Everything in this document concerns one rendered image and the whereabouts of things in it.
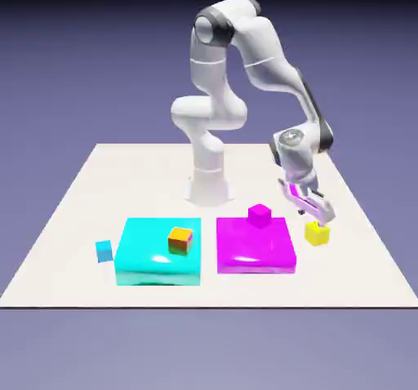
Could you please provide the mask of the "small blue cube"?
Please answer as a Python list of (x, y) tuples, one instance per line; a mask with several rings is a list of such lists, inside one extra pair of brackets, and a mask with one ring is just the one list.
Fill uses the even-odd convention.
[(96, 242), (95, 246), (96, 257), (99, 263), (109, 262), (113, 260), (113, 250), (110, 240)]

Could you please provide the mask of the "small yellow cube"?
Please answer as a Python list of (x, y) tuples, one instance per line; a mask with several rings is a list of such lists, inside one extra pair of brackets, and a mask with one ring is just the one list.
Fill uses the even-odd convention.
[(330, 228), (322, 226), (318, 221), (308, 222), (305, 225), (305, 239), (312, 246), (327, 244), (330, 237)]

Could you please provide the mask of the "large magenta box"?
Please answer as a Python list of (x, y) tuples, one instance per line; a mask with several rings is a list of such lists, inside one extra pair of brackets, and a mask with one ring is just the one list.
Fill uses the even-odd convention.
[(294, 273), (296, 253), (287, 222), (272, 218), (260, 228), (246, 218), (216, 220), (218, 273)]

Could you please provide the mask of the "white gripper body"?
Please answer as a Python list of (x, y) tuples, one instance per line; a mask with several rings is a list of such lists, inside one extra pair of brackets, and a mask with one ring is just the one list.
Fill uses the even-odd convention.
[(335, 211), (331, 203), (323, 194), (308, 188), (308, 195), (304, 195), (295, 184), (289, 184), (283, 179), (278, 179), (283, 196), (298, 209), (300, 214), (311, 215), (321, 225), (329, 224), (335, 217)]

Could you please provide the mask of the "small magenta cube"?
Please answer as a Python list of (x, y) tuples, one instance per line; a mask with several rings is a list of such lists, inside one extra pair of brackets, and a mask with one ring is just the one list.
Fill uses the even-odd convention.
[(271, 219), (271, 209), (263, 204), (259, 203), (248, 208), (247, 221), (257, 228), (266, 227), (271, 222)]

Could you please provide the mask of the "large cyan box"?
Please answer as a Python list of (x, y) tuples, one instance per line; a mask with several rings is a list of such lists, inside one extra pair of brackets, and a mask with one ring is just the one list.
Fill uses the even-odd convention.
[[(173, 228), (192, 231), (187, 255), (172, 254)], [(201, 277), (199, 218), (129, 218), (114, 256), (119, 286), (198, 286)]]

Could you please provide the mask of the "small orange cube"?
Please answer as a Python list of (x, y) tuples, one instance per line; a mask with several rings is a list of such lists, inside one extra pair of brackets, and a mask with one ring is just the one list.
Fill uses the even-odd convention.
[(168, 250), (174, 255), (187, 255), (193, 245), (193, 230), (174, 227), (168, 235)]

